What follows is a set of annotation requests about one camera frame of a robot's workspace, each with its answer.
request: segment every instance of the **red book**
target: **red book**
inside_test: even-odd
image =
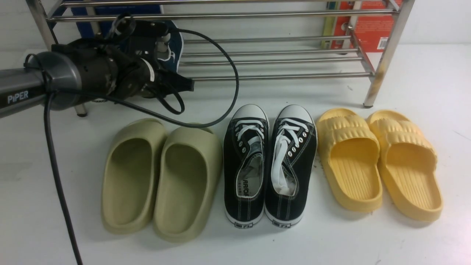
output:
[[[338,10],[349,10],[353,9],[354,1],[340,2],[337,7]],[[350,17],[337,17],[334,23],[333,35],[334,36],[345,36],[347,28],[349,26]],[[332,41],[331,49],[341,49],[343,41]]]
[[[384,9],[381,1],[364,1],[361,9]],[[386,48],[394,21],[391,16],[359,17],[355,33],[365,52],[383,52]]]

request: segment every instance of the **black cable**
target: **black cable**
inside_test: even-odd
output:
[[[70,243],[72,245],[73,254],[78,265],[82,265],[82,258],[80,257],[79,247],[77,240],[75,239],[75,233],[73,232],[72,220],[70,219],[69,209],[65,202],[64,190],[59,176],[59,168],[57,166],[56,151],[54,150],[54,142],[52,141],[51,134],[51,122],[49,113],[51,111],[52,100],[56,93],[49,93],[46,99],[46,105],[44,106],[44,132],[46,133],[46,142],[48,143],[49,159],[51,160],[52,175],[54,176],[54,183],[56,184],[57,195],[59,197],[59,203],[64,214],[65,225],[67,226],[67,232],[69,233]]]
[[[216,46],[216,48],[218,48],[222,52],[222,54],[227,58],[227,60],[231,64],[231,66],[234,70],[234,74],[235,74],[234,98],[232,100],[232,103],[231,103],[229,109],[219,119],[217,119],[213,122],[210,122],[210,123],[206,123],[206,124],[187,124],[187,123],[183,123],[183,122],[171,119],[169,117],[165,117],[161,114],[158,114],[158,113],[150,111],[148,109],[139,107],[137,105],[126,102],[124,100],[117,99],[117,98],[110,97],[110,96],[103,95],[103,94],[99,94],[99,93],[92,93],[92,92],[81,91],[81,90],[73,90],[73,89],[57,89],[56,91],[48,92],[46,105],[44,107],[44,130],[45,130],[45,134],[46,134],[46,141],[47,141],[47,145],[48,145],[49,158],[50,158],[50,161],[51,161],[51,168],[52,168],[52,174],[53,174],[53,177],[54,177],[54,183],[56,184],[57,195],[59,197],[59,203],[60,203],[61,208],[62,208],[62,213],[64,214],[65,224],[67,226],[67,231],[69,233],[69,238],[70,238],[70,243],[72,245],[73,254],[75,255],[75,260],[77,261],[78,265],[82,265],[83,262],[82,262],[82,259],[80,257],[80,252],[79,252],[79,248],[78,248],[78,245],[77,245],[77,240],[75,239],[75,234],[74,234],[74,231],[73,231],[72,221],[70,219],[69,210],[67,208],[67,203],[65,201],[64,191],[62,189],[62,184],[61,184],[61,180],[60,180],[60,176],[59,176],[59,169],[58,169],[58,165],[57,165],[56,152],[54,150],[54,143],[52,141],[52,134],[51,134],[49,113],[50,113],[50,110],[51,110],[52,101],[53,101],[56,93],[61,93],[62,92],[62,93],[68,93],[68,94],[78,94],[78,95],[82,95],[82,96],[90,97],[90,98],[106,99],[106,100],[112,101],[114,103],[121,104],[123,106],[132,108],[134,110],[137,110],[137,111],[149,114],[151,116],[157,117],[157,118],[162,119],[164,121],[167,121],[167,122],[170,122],[170,123],[173,123],[173,124],[176,124],[176,125],[180,125],[180,126],[183,126],[183,127],[189,127],[189,128],[210,127],[210,126],[213,126],[213,125],[223,121],[229,115],[229,113],[232,111],[232,109],[234,108],[234,106],[236,104],[237,97],[238,97],[238,94],[239,94],[239,73],[237,72],[237,68],[236,68],[234,62],[232,61],[232,59],[230,58],[230,56],[227,54],[227,52],[221,46],[219,46],[219,44],[217,44],[215,41],[213,41],[212,39],[210,39],[209,37],[207,37],[207,36],[205,36],[201,33],[191,31],[191,30],[184,30],[184,29],[172,29],[172,30],[175,30],[177,32],[194,34],[194,35],[202,37],[203,39],[206,39],[207,41],[212,43],[214,46]],[[43,72],[44,86],[46,87],[46,89],[49,89],[49,87],[48,87],[48,77],[49,77],[49,75],[46,71],[44,71],[44,69],[42,69],[42,65],[41,65],[38,58],[36,58],[36,61],[37,61],[37,64],[39,65],[39,67],[40,67],[40,70]]]

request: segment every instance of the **shoe rack leg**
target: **shoe rack leg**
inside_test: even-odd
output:
[[[46,44],[46,47],[48,50],[51,50],[51,46],[53,44],[57,44],[58,42],[56,35],[52,30],[52,25],[48,22],[48,17],[41,1],[26,0],[26,4],[28,5],[31,15],[33,16],[33,19],[38,26],[39,32],[42,39],[44,40],[44,43]],[[79,117],[85,117],[88,114],[87,109],[83,104],[75,106],[75,112],[77,112],[77,116]]]
[[[95,12],[95,8],[94,7],[86,7],[85,8],[86,11],[87,11],[87,15],[89,16],[96,16],[97,13]],[[101,30],[100,30],[100,25],[98,24],[98,22],[90,22],[90,25],[91,25],[91,29],[93,30],[93,34],[101,34]]]
[[[378,95],[378,92],[380,91],[384,77],[388,71],[389,65],[391,64],[391,60],[394,56],[394,52],[396,51],[396,48],[398,47],[399,40],[401,38],[404,27],[406,26],[406,22],[407,22],[407,19],[409,18],[414,2],[415,0],[403,0],[402,6],[399,9],[399,13],[396,15],[393,15],[394,26],[389,36],[389,40],[386,45],[386,48],[381,56],[379,65],[376,69],[376,75],[373,81],[371,82],[370,89],[368,90],[366,99],[363,102],[363,106],[365,106],[365,108],[373,107],[376,96]],[[393,4],[389,4],[388,7],[394,8]]]

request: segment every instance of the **black canvas sneaker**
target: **black canvas sneaker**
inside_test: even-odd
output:
[[[272,224],[290,228],[301,218],[317,149],[317,131],[300,106],[285,107],[273,127],[265,213]]]
[[[224,202],[229,221],[251,228],[263,216],[268,120],[256,105],[241,107],[224,137]]]

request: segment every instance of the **metal shoe rack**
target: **metal shoe rack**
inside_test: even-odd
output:
[[[304,12],[257,12],[257,13],[211,13],[211,14],[162,14],[162,15],[135,15],[136,19],[143,20],[194,20],[194,19],[239,19],[239,18],[274,18],[274,17],[351,17],[348,31],[345,36],[305,36],[293,38],[258,38],[258,39],[222,39],[215,40],[218,43],[254,43],[254,42],[290,42],[290,41],[328,41],[337,40],[344,41],[341,50],[276,50],[276,51],[253,51],[253,52],[231,52],[228,53],[232,57],[237,56],[270,56],[270,55],[302,55],[302,54],[339,54],[339,53],[356,53],[356,57],[332,57],[332,58],[311,58],[311,59],[278,59],[278,60],[234,60],[237,65],[270,65],[270,64],[298,64],[298,63],[341,63],[350,61],[359,61],[363,66],[363,71],[352,73],[311,73],[302,75],[246,75],[241,76],[240,80],[274,80],[274,79],[317,79],[317,78],[352,78],[363,77],[369,78],[371,81],[370,89],[366,95],[363,105],[371,108],[376,96],[381,88],[383,79],[388,71],[399,39],[406,25],[409,14],[412,10],[415,0],[403,0],[401,7],[395,0],[382,0],[384,9],[360,10],[326,10],[326,11],[304,11]],[[31,14],[38,26],[38,29],[48,48],[52,44],[57,43],[54,34],[54,26],[59,22],[91,22],[92,29],[95,33],[99,33],[99,21],[113,21],[114,16],[98,16],[95,14],[94,7],[99,6],[123,6],[123,5],[190,5],[190,4],[242,4],[242,3],[264,3],[272,5],[280,2],[326,2],[325,0],[85,0],[85,1],[67,1],[58,0],[50,12],[46,12],[40,0],[26,0]],[[355,7],[358,7],[361,1],[356,1]],[[64,16],[67,8],[86,7],[87,16]],[[386,48],[382,54],[381,60],[377,67],[370,62],[367,54],[363,51],[361,43],[355,34],[355,26],[357,18],[360,16],[392,16],[394,26]],[[185,44],[202,43],[205,41],[188,40]],[[184,53],[183,56],[203,58],[212,57],[213,53]],[[213,66],[224,64],[219,62],[188,62],[181,66]],[[218,77],[194,77],[196,81],[224,81],[233,80],[232,76]],[[77,114],[86,115],[87,111],[83,105],[75,108]]]

